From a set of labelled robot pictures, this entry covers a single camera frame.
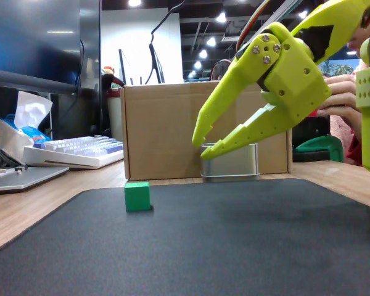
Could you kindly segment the person's bare hand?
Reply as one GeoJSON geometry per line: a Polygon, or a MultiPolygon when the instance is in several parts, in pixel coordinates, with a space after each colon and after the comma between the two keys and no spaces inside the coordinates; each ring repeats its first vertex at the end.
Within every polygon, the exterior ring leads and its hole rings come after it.
{"type": "Polygon", "coordinates": [[[360,141],[362,113],[356,108],[355,77],[353,75],[339,75],[324,80],[331,90],[331,96],[318,108],[318,116],[336,115],[341,117],[360,141]]]}

